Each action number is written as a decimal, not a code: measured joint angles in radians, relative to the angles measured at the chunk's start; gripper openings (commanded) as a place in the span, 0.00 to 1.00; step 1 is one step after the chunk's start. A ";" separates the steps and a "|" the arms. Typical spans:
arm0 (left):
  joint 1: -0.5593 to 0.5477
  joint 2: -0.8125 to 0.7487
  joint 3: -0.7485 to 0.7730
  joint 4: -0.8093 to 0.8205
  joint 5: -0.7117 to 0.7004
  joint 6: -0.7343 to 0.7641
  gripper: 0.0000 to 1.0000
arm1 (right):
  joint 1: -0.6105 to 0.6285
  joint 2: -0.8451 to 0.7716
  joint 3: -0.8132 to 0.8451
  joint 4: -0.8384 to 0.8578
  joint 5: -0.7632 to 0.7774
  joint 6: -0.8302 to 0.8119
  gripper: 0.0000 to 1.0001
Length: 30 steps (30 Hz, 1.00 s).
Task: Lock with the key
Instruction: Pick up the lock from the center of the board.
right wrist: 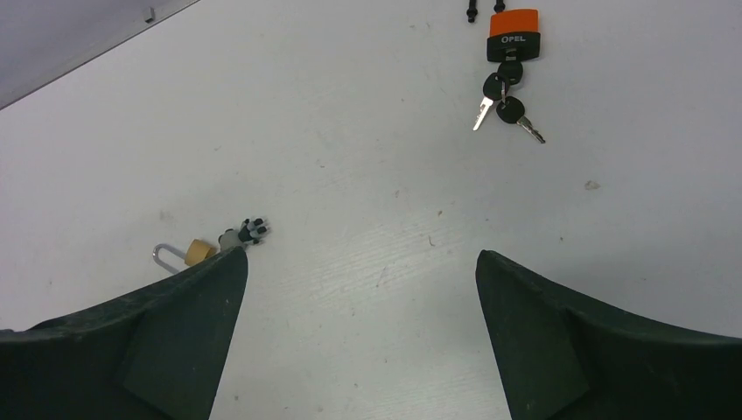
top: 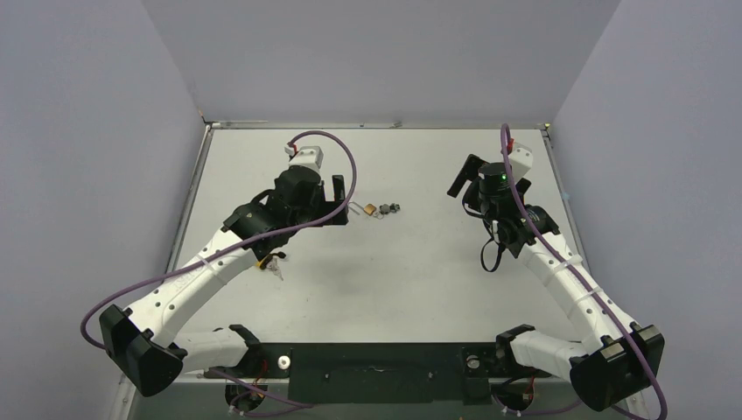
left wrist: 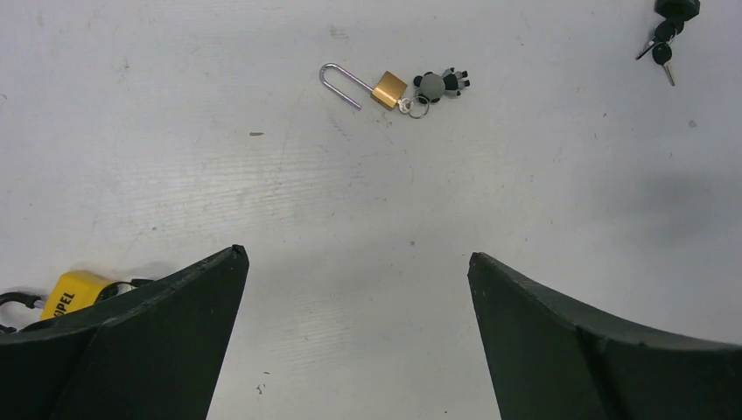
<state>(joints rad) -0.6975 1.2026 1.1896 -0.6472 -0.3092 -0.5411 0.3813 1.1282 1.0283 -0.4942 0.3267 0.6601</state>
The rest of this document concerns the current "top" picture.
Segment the brass padlock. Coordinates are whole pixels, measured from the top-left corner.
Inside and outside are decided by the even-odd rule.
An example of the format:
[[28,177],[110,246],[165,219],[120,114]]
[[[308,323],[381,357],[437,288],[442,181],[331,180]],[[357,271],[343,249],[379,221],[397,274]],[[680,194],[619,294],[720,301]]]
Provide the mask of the brass padlock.
[[366,216],[375,217],[377,214],[377,207],[373,204],[361,205],[355,201],[351,201],[348,204],[350,210],[355,214],[365,214]]

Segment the brass padlock key bunch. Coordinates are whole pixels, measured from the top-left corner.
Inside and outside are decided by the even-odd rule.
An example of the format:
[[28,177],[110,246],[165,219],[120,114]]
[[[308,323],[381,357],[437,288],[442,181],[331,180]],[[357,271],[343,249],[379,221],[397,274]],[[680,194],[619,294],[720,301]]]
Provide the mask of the brass padlock key bunch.
[[397,203],[381,204],[374,212],[374,217],[378,220],[383,219],[389,214],[396,214],[401,210],[401,207]]

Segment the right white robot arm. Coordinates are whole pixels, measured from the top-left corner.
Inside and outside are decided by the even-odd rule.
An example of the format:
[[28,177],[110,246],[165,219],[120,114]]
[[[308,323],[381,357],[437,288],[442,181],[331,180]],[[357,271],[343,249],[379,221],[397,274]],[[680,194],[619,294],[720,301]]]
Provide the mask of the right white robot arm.
[[599,287],[539,206],[524,200],[530,155],[489,163],[469,155],[447,193],[480,220],[498,253],[509,252],[531,271],[572,324],[577,339],[564,340],[519,325],[499,334],[495,366],[506,374],[521,368],[566,380],[590,409],[603,411],[649,388],[657,376],[665,339],[642,326]]

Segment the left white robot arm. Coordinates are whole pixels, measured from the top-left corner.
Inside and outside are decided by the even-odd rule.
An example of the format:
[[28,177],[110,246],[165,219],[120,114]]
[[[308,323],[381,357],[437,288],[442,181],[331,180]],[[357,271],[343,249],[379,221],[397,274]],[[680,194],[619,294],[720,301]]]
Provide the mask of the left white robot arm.
[[345,180],[332,176],[327,199],[317,169],[292,165],[274,186],[238,206],[188,264],[136,302],[112,304],[99,316],[108,357],[145,397],[168,388],[180,375],[231,368],[240,376],[261,364],[259,340],[232,324],[211,332],[184,333],[183,326],[218,291],[286,245],[301,228],[347,224]]

